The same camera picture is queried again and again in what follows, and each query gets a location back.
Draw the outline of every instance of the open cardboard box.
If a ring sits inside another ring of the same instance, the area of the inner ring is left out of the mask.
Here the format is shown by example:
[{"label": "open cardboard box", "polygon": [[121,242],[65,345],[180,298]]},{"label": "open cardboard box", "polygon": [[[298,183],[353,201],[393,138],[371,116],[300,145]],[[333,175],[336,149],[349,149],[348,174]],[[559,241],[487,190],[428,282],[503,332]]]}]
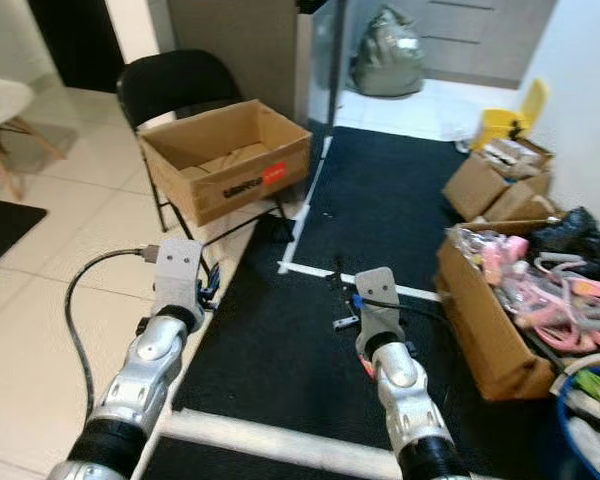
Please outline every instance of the open cardboard box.
[{"label": "open cardboard box", "polygon": [[140,132],[160,190],[197,225],[309,173],[311,134],[258,100]]},{"label": "open cardboard box", "polygon": [[[547,217],[546,208],[539,205],[540,202],[528,204],[536,196],[546,198],[551,184],[553,154],[526,139],[519,139],[517,143],[539,155],[538,175],[509,183],[491,166],[484,152],[477,150],[464,161],[444,187],[442,193],[465,220],[471,221],[478,216],[487,218],[485,213],[492,207],[494,210],[488,217],[491,221]],[[504,194],[507,196],[499,203]]]},{"label": "open cardboard box", "polygon": [[[454,228],[495,230],[525,236],[546,221],[460,224]],[[555,374],[535,355],[500,306],[482,272],[447,237],[438,251],[436,288],[481,395],[487,400],[548,396]]]}]

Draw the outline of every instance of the black rubber sleeve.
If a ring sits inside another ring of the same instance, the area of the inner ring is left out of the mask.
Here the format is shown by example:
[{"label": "black rubber sleeve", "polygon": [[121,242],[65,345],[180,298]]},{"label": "black rubber sleeve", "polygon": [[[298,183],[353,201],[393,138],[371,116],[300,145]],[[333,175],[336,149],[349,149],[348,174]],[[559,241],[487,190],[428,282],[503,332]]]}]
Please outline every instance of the black rubber sleeve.
[{"label": "black rubber sleeve", "polygon": [[455,446],[444,437],[425,437],[407,445],[398,455],[398,464],[404,480],[470,478]]},{"label": "black rubber sleeve", "polygon": [[118,420],[92,420],[67,459],[102,465],[131,478],[146,443],[147,436],[140,427]]}]

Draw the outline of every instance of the black floor mat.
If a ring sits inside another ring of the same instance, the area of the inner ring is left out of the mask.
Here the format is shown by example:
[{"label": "black floor mat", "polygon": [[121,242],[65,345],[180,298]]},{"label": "black floor mat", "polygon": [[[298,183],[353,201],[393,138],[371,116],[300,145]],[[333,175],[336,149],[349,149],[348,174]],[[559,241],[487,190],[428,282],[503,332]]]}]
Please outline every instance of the black floor mat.
[{"label": "black floor mat", "polygon": [[440,194],[466,155],[450,142],[338,127],[294,262],[345,271],[390,265],[396,282],[433,290],[435,254],[459,217]]},{"label": "black floor mat", "polygon": [[352,477],[162,437],[143,480],[346,480]]},{"label": "black floor mat", "polygon": [[[376,386],[355,355],[356,332],[331,328],[347,316],[339,295],[323,279],[276,273],[284,245],[269,242],[275,224],[264,217],[257,225],[174,408],[390,449]],[[442,313],[433,302],[401,302]],[[548,405],[487,404],[441,321],[410,314],[406,333],[469,468],[502,478],[544,478],[532,444]]]},{"label": "black floor mat", "polygon": [[0,257],[46,214],[41,208],[0,201]]}]

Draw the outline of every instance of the red label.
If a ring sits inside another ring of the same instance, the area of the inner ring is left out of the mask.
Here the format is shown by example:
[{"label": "red label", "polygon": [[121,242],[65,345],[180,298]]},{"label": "red label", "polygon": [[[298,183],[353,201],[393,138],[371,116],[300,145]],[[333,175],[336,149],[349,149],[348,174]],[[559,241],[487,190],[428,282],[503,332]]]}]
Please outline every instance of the red label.
[{"label": "red label", "polygon": [[282,180],[287,175],[287,164],[284,162],[276,163],[268,168],[265,168],[262,173],[265,185],[271,185]]}]

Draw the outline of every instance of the clutter of items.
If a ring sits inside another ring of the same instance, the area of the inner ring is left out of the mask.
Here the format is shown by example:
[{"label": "clutter of items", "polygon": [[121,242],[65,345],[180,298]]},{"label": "clutter of items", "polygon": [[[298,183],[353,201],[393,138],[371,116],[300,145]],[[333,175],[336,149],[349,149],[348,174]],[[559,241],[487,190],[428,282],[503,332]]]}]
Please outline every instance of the clutter of items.
[{"label": "clutter of items", "polygon": [[525,138],[474,149],[443,190],[467,223],[449,229],[436,286],[481,395],[555,395],[566,443],[600,478],[600,226],[551,200],[555,161]]}]

